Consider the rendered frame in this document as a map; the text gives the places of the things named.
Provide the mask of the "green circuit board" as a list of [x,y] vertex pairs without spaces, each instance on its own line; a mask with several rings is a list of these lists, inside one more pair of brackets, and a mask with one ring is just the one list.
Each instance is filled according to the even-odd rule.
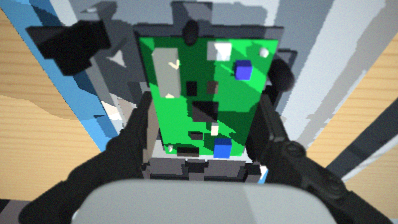
[[139,37],[139,43],[166,154],[241,156],[278,40],[198,38],[187,46],[183,38]]

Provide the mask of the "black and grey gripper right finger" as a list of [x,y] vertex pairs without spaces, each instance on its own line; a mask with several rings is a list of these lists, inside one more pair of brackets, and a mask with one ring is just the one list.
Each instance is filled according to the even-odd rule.
[[307,157],[303,145],[289,139],[268,94],[260,96],[250,132],[257,162],[268,170],[264,183],[292,186],[313,194],[328,208],[336,224],[393,224],[355,192],[347,190],[341,178]]

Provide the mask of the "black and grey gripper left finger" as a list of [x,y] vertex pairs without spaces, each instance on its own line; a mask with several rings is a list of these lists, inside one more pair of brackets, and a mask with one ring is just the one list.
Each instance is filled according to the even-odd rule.
[[144,91],[122,135],[111,138],[104,151],[27,204],[18,216],[19,224],[71,224],[75,212],[96,188],[120,180],[144,179],[141,166],[152,158],[159,127],[152,93]]

